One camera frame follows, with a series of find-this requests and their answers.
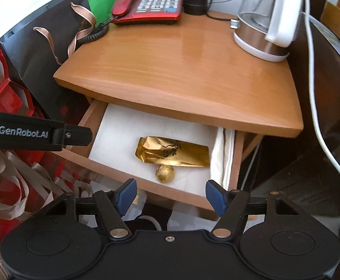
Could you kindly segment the wooden drawer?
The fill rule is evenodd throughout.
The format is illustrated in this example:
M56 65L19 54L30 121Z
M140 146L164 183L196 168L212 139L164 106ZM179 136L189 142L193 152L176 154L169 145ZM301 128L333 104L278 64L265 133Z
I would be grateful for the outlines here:
M93 133L86 147L57 153L69 169L124 182L159 202L176 201L201 209L212 207L205 185L212 179L225 189L237 186L244 133L201 125L94 101L80 124Z

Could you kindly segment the gold foil ball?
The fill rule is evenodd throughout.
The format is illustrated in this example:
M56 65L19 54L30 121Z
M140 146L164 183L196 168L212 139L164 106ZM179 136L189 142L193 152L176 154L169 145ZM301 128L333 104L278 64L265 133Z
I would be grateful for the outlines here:
M161 183L170 183L174 179L175 170L173 166L160 165L156 170L156 178Z

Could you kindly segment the gold foil tea pouch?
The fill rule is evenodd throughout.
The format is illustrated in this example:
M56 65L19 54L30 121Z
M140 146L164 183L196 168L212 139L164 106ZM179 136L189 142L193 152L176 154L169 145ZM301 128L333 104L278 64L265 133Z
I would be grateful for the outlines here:
M210 166L209 148L205 145L164 137L141 137L135 151L144 163L191 168Z

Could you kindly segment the red gift box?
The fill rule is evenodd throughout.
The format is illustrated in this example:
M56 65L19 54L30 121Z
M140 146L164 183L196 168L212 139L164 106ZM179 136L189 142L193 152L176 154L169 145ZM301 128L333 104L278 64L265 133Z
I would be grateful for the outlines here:
M0 112L16 116L35 113L30 92L9 80L1 50ZM52 179L39 165L43 155L42 151L0 149L0 242L22 221L71 189L70 184L61 188L63 181Z

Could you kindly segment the black paper gift bag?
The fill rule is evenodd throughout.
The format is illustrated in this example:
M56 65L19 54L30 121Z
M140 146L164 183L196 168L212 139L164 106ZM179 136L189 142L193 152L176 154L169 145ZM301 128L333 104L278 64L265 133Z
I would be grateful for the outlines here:
M0 37L10 79L30 91L45 117L73 125L90 104L83 94L60 86L53 75L68 59L75 35L91 27L76 11L89 7L88 0L52 0Z

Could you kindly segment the dark wooden cabinet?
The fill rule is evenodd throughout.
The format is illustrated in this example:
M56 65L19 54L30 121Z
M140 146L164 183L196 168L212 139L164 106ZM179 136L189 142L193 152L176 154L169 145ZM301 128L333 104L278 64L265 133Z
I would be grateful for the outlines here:
M340 164L340 55L317 29L314 94L322 136ZM240 186L255 196L277 190L317 216L340 216L340 175L320 147L309 101L305 29L290 47L288 63L301 105L304 130L297 138L265 137L243 164Z

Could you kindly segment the wooden nightstand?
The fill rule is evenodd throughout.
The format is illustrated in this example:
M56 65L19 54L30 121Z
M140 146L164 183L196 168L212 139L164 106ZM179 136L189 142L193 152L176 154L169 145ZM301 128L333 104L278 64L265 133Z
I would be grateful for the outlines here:
M204 16L112 25L54 77L88 97L169 118L285 138L304 128L288 63L250 55L228 23Z

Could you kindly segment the red desk telephone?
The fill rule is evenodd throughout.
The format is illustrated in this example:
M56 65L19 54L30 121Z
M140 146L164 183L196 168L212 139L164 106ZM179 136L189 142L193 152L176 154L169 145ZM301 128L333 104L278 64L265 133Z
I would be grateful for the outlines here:
M183 0L115 0L110 21L116 25L175 23L182 9Z

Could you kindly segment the glass electric kettle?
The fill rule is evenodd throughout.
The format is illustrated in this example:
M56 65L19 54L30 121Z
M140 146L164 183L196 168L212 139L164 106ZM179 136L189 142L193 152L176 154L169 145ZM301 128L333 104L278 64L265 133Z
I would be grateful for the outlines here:
M243 0L230 27L237 45L256 58L281 62L297 33L303 0Z

